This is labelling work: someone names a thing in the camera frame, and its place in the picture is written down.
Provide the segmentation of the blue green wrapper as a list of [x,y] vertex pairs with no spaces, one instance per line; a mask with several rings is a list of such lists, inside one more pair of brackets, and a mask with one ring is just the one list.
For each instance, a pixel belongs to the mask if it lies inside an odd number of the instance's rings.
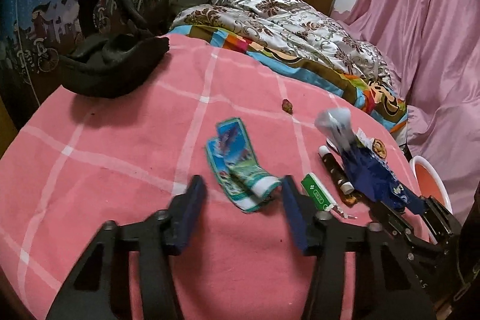
[[216,124],[216,136],[205,146],[208,163],[227,198],[244,213],[254,213],[271,200],[281,180],[258,162],[240,118]]

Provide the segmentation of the green white small box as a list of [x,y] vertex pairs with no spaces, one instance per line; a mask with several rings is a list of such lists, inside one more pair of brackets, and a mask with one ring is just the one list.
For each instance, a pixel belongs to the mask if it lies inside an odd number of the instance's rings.
[[302,179],[301,185],[304,190],[313,200],[316,208],[319,211],[335,212],[339,216],[345,219],[356,219],[356,216],[347,214],[336,202],[325,185],[320,182],[320,179],[312,172],[306,174]]

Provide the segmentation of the colourful cartoon blanket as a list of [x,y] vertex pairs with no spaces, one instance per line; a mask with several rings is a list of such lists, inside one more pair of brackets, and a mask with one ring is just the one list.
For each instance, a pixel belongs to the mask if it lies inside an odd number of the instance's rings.
[[391,88],[377,80],[365,80],[335,71],[310,59],[283,54],[223,28],[181,25],[171,32],[204,40],[214,47],[246,54],[282,76],[333,93],[382,124],[398,145],[407,142],[406,104],[397,98]]

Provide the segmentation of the dark brown tube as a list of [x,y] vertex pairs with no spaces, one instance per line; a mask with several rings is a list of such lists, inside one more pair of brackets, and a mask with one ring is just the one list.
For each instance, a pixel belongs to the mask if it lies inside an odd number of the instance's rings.
[[360,196],[356,193],[351,181],[347,178],[347,174],[335,159],[334,155],[329,151],[328,147],[323,145],[318,149],[320,160],[322,161],[326,171],[328,171],[332,182],[337,188],[338,194],[342,202],[352,207],[360,201]]

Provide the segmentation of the dark blue snack bag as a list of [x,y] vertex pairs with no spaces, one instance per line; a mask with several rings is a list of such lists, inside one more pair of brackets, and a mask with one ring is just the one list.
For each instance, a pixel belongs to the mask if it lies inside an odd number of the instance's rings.
[[316,128],[331,141],[343,161],[343,170],[353,187],[372,202],[413,214],[425,212],[425,202],[402,184],[389,166],[364,145],[352,130],[347,108],[325,110],[317,115]]

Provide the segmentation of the floral satin quilt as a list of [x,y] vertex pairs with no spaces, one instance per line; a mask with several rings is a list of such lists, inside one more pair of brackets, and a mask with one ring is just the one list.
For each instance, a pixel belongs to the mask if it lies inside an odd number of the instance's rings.
[[181,11],[172,25],[222,28],[296,58],[392,87],[380,50],[302,0],[209,0]]

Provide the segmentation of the orange plastic basin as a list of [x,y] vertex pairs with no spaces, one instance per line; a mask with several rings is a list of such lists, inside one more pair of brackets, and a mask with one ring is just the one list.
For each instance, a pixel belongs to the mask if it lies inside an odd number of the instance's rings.
[[409,165],[414,173],[421,195],[425,198],[433,196],[451,213],[452,204],[450,197],[434,167],[422,156],[413,157]]

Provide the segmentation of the pink curtain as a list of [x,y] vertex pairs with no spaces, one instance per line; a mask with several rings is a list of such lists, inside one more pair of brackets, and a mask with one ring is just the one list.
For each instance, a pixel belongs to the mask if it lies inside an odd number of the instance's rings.
[[479,185],[479,0],[356,0],[339,18],[384,55],[408,106],[408,148],[465,221]]

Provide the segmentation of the black bag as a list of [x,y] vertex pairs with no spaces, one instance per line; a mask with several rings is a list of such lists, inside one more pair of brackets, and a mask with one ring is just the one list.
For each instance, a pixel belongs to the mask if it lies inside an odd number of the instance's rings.
[[78,0],[84,36],[71,54],[59,57],[59,79],[67,90],[86,97],[117,98],[141,86],[169,51],[130,0],[114,0],[126,32],[102,33],[94,11],[100,0]]

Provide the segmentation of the pink checked bed sheet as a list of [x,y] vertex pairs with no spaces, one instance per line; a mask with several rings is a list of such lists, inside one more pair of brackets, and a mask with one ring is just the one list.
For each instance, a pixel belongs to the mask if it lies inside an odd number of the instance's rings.
[[241,212],[217,183],[205,145],[216,124],[238,117],[266,171],[296,182],[312,172],[330,187],[314,121],[346,101],[244,54],[178,34],[169,40],[150,79],[129,95],[97,100],[57,89],[1,158],[1,268],[38,319],[102,223],[142,221],[196,174],[208,198],[189,246],[172,259],[185,317],[303,312],[314,260],[294,245],[281,202]]

